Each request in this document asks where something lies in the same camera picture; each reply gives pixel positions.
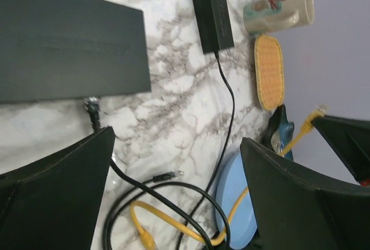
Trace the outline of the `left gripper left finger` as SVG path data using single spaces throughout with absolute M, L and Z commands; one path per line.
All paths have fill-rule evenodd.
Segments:
M 90 249 L 114 141 L 105 127 L 1 174 L 1 249 Z

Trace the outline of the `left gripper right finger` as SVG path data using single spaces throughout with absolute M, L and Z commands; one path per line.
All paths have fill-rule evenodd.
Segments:
M 267 149 L 240 145 L 264 249 L 369 249 L 369 188 L 337 180 Z

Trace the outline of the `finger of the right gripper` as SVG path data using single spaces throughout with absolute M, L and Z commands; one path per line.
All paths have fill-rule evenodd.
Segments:
M 369 121 L 325 115 L 312 121 L 362 186 L 369 186 Z

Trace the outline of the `black network switch box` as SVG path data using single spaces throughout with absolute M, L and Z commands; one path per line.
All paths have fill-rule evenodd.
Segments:
M 104 0 L 1 0 L 1 102 L 151 90 L 143 12 Z

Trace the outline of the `black power adapter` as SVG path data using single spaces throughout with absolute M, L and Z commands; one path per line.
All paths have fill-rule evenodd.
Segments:
M 204 54 L 234 47 L 227 0 L 193 0 Z

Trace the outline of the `blue plastic plate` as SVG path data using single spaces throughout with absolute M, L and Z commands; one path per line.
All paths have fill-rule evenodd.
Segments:
M 238 197 L 247 187 L 247 179 L 243 169 L 242 157 L 238 153 L 225 165 L 217 184 L 216 202 L 228 215 Z M 252 240 L 257 222 L 253 211 L 250 195 L 246 195 L 230 223 L 231 249 L 243 249 Z

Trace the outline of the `blue star-shaped dish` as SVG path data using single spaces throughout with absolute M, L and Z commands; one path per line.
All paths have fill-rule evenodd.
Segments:
M 288 121 L 286 106 L 282 104 L 272 114 L 262 136 L 262 145 L 275 153 L 281 152 L 292 141 L 294 123 Z

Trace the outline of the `yellow woven mat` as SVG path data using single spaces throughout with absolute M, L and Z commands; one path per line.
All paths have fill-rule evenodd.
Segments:
M 272 111 L 284 101 L 284 69 L 282 49 L 269 35 L 257 37 L 254 45 L 257 95 L 263 109 Z

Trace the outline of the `cream ceramic mug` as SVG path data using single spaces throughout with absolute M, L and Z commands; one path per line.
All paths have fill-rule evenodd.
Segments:
M 314 0 L 257 0 L 243 8 L 243 22 L 250 35 L 260 35 L 311 25 Z

